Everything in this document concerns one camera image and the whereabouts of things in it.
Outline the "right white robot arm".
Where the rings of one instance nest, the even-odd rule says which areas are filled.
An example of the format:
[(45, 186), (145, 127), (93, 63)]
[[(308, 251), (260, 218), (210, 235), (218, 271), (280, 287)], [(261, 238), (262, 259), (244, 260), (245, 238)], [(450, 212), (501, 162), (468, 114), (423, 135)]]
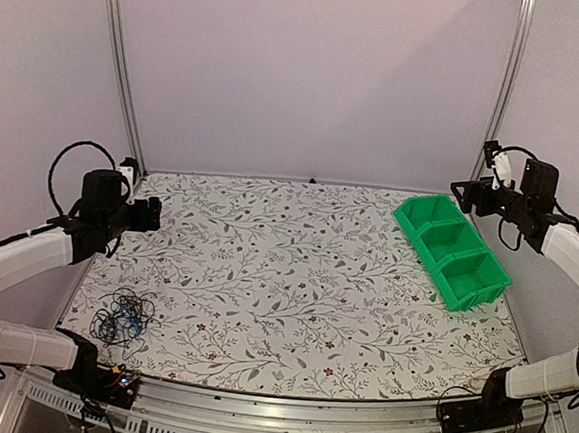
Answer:
[[(579, 222), (557, 203), (558, 169), (534, 158), (525, 162), (521, 184), (510, 179), (507, 151), (491, 152), (486, 164), (492, 175), (453, 182), (450, 189), (462, 212), (497, 215), (513, 224), (536, 253), (558, 266), (579, 288)], [(508, 417), (511, 404), (579, 392), (579, 343), (569, 352), (535, 363), (493, 372), (471, 418), (490, 429)]]

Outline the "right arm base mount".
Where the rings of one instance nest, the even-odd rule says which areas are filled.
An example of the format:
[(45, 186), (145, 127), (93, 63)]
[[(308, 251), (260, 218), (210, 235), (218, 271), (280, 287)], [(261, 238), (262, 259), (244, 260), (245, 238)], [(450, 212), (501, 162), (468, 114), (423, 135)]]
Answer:
[(522, 400), (498, 396), (440, 402), (436, 416), (442, 433), (474, 433), (515, 426), (523, 421)]

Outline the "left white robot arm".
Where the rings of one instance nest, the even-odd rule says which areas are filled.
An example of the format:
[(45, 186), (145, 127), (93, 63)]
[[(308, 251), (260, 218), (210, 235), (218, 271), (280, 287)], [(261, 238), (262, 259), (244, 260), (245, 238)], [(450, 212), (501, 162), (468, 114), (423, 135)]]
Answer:
[[(0, 294), (56, 268), (75, 266), (103, 254), (113, 257), (127, 232), (154, 232), (162, 203), (138, 199), (140, 170), (134, 158), (83, 176), (82, 193), (70, 210), (59, 203), (44, 225), (0, 241)], [(0, 320), (0, 364), (41, 366), (55, 371), (61, 385), (83, 395), (104, 388), (107, 371), (99, 367), (97, 347), (69, 330), (43, 330)]]

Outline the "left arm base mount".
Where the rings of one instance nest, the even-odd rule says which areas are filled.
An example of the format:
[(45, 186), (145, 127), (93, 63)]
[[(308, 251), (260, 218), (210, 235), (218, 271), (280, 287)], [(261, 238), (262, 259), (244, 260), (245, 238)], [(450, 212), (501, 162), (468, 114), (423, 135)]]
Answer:
[(69, 370), (56, 371), (52, 382), (91, 401), (131, 409), (140, 388), (140, 377), (139, 372), (123, 366), (105, 368), (93, 363), (76, 363)]

